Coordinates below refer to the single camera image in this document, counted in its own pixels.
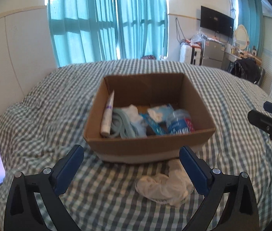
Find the clear plastic bag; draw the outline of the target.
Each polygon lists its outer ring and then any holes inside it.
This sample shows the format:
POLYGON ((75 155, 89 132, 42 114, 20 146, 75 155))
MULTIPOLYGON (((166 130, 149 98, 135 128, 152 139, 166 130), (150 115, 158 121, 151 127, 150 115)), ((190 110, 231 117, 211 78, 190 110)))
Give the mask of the clear plastic bag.
POLYGON ((199 43, 199 42, 202 42, 203 39, 206 39, 206 38, 207 36, 202 31, 199 31, 191 37, 190 41, 192 43, 199 43))

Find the white cloth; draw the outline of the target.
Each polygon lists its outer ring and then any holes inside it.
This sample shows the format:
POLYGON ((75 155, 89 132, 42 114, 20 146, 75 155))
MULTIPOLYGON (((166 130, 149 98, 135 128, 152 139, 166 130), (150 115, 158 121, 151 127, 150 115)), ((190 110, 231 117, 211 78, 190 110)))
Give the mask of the white cloth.
POLYGON ((144 118, 139 114, 137 107, 135 105, 130 105, 121 109, 128 116, 129 121, 135 131, 136 137, 147 137, 147 123, 144 121, 144 118))

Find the white suitcase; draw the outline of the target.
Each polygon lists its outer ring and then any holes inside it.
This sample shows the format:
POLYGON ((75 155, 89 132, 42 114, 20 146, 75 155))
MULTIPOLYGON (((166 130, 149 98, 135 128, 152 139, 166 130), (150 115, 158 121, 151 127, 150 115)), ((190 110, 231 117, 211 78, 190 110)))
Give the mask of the white suitcase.
POLYGON ((201 47, 197 44, 182 44, 180 47, 179 62, 191 65, 200 65, 201 47))

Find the black wall television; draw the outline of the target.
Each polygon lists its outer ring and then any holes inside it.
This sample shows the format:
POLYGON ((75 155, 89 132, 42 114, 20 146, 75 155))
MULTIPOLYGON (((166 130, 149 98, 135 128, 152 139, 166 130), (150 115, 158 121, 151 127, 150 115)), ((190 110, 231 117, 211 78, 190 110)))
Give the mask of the black wall television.
POLYGON ((234 19, 216 10, 201 6, 200 27, 232 38, 234 19))

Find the teal curtain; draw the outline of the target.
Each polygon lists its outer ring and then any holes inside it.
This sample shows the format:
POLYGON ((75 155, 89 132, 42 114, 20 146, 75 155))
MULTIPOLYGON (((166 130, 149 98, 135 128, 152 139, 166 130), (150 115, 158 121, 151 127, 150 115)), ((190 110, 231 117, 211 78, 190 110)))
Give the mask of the teal curtain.
POLYGON ((116 0, 122 59, 167 55, 167 0, 116 0))
POLYGON ((58 67, 117 59, 115 0, 48 0, 58 67))
POLYGON ((261 0, 238 0, 238 23, 242 24, 249 35, 249 48, 255 46, 257 56, 263 52, 264 23, 261 0))

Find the black jacket on chair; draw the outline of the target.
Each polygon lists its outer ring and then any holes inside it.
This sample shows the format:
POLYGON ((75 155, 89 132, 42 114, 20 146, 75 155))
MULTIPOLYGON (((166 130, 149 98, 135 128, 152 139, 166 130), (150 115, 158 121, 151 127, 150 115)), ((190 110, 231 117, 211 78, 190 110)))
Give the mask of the black jacket on chair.
POLYGON ((257 84, 261 78, 261 71, 255 59, 249 57, 231 62, 227 72, 253 84, 257 84))

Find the green checkered bed quilt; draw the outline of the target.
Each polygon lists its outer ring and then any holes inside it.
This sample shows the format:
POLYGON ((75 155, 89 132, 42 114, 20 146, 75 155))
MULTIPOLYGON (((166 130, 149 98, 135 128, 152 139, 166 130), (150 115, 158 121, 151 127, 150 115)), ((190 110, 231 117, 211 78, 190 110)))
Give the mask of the green checkered bed quilt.
POLYGON ((0 185, 0 224, 14 174, 37 174, 52 167, 76 144, 84 160, 61 196, 82 230, 181 230, 202 202, 193 192, 180 207, 139 195, 135 181, 166 173, 167 163, 140 166, 101 161, 83 138, 100 81, 109 74, 185 73, 202 97, 216 126, 198 156, 226 174, 249 174, 260 227, 272 219, 272 141, 248 122, 269 96, 257 85, 214 68, 157 60, 117 60, 59 68, 0 116, 0 154, 6 170, 0 185))

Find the silver mini fridge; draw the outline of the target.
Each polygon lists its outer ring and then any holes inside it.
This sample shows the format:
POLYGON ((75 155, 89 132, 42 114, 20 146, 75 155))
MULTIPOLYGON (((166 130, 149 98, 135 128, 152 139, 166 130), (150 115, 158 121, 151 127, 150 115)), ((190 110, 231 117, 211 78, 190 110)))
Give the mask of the silver mini fridge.
POLYGON ((203 40, 202 66, 221 69, 223 58, 224 46, 221 43, 209 39, 203 40))

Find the white plastic bag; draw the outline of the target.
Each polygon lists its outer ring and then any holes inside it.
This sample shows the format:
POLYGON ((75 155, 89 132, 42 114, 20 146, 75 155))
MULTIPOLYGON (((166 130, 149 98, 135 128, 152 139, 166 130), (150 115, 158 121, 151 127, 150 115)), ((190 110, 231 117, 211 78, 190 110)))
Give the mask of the white plastic bag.
POLYGON ((167 165, 167 175, 142 176, 136 181, 135 190, 153 202, 179 207, 187 202, 194 186, 179 159, 169 160, 167 165))

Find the white padded headboard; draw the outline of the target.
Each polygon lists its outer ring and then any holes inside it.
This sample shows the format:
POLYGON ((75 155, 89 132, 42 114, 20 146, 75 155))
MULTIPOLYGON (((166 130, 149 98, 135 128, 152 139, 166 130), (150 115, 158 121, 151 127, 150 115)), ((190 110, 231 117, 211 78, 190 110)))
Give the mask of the white padded headboard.
POLYGON ((56 68, 46 7, 0 17, 0 115, 56 68))

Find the dark red patterned bag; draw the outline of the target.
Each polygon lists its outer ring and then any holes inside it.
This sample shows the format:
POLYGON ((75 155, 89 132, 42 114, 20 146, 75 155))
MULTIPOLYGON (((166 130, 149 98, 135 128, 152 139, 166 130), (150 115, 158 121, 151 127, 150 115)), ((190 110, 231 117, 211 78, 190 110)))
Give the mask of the dark red patterned bag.
POLYGON ((145 56, 141 57, 141 59, 152 59, 152 60, 155 60, 156 57, 154 55, 145 55, 145 56))

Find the clear plastic water bottle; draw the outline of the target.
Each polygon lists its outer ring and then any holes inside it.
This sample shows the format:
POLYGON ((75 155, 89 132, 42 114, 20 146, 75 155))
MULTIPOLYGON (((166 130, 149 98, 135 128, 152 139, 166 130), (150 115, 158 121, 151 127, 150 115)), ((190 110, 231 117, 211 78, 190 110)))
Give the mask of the clear plastic water bottle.
POLYGON ((195 131, 187 110, 175 110, 166 119, 167 131, 171 135, 189 134, 195 131))

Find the grey folding travel hanger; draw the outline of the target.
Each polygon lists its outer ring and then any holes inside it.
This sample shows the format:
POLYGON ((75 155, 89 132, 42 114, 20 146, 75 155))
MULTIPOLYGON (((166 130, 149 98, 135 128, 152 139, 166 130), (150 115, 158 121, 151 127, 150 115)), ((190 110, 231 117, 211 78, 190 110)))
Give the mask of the grey folding travel hanger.
POLYGON ((132 125, 128 115, 120 108, 112 111, 111 138, 132 139, 138 137, 137 129, 132 125))

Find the silver pill blister pack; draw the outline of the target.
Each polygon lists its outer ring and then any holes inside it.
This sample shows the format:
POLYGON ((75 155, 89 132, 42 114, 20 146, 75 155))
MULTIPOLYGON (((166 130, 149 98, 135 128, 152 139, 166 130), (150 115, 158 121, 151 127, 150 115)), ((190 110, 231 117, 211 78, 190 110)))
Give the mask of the silver pill blister pack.
POLYGON ((149 114, 140 114, 144 122, 150 128, 150 132, 153 132, 154 135, 162 136, 168 134, 167 126, 165 122, 158 123, 152 119, 149 114))

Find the blue tissue packet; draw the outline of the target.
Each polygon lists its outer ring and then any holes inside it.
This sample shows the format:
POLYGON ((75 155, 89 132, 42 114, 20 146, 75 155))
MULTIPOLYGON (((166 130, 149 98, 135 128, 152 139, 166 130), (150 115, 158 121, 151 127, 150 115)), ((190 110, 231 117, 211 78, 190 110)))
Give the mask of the blue tissue packet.
POLYGON ((157 123, 163 123, 167 117, 174 112, 170 104, 151 107, 147 110, 148 115, 157 123))

